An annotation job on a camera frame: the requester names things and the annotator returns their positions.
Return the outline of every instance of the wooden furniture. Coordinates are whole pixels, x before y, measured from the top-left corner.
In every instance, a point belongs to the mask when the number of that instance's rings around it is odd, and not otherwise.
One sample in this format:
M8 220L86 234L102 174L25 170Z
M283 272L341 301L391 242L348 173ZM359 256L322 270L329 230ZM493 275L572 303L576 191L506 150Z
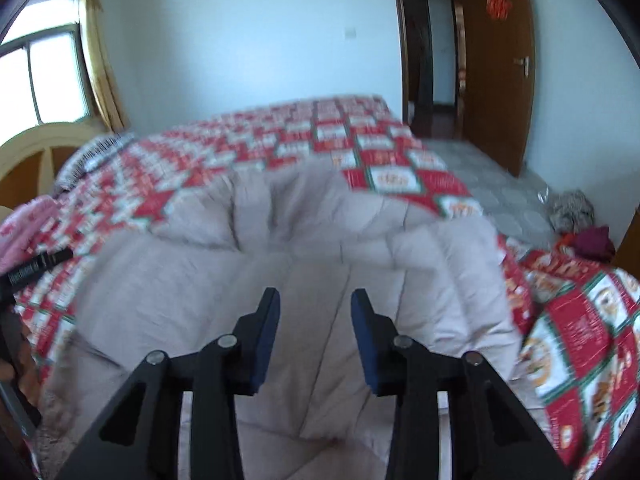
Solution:
M613 258L612 265L640 278L640 206L636 208L634 219L626 230L625 238Z
M51 191L66 160L100 131L86 123L36 126L0 146L0 205L15 209Z

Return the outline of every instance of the door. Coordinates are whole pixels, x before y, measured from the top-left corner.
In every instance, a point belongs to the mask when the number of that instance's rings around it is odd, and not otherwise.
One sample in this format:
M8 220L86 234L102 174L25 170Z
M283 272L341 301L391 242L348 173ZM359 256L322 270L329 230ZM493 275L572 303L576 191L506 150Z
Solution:
M406 26L409 101L419 107L433 106L433 54L427 0L402 0Z
M462 0L466 29L464 136L519 176L536 73L530 0Z

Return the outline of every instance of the glass pane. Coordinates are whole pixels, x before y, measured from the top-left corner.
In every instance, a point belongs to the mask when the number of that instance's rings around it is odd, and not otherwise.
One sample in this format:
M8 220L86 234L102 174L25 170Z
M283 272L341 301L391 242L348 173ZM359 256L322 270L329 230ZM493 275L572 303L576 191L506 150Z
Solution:
M18 14L2 43L78 21L78 0L31 0Z
M31 75L43 123L73 122L88 114L72 34L31 43Z
M0 82L0 144L4 144L38 124L26 50L21 48L0 57Z

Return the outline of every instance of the yellow curtain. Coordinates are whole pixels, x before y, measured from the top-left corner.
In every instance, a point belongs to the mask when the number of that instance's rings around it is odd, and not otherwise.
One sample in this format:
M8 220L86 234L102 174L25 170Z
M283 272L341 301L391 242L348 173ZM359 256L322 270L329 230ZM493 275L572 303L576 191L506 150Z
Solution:
M113 132L129 127L129 120L118 97L115 78L102 40L100 0L80 0L80 36L98 111L105 126Z

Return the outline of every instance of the red patterned quilt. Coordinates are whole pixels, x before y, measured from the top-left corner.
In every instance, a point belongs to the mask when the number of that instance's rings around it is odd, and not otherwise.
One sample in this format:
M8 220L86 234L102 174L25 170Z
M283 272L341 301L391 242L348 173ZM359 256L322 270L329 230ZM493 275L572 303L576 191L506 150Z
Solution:
M270 170L312 153L331 158L353 188L411 200L444 218L482 213L381 98L223 114L149 137L63 196L60 215L31 244L32 252L69 245L76 255L17 298L43 373L70 334L75 292L111 232L148 230L177 196L228 168ZM640 287L619 270L500 243L514 322L529 334L523 354L546 406L554 447L581 479L588 478L636 406Z

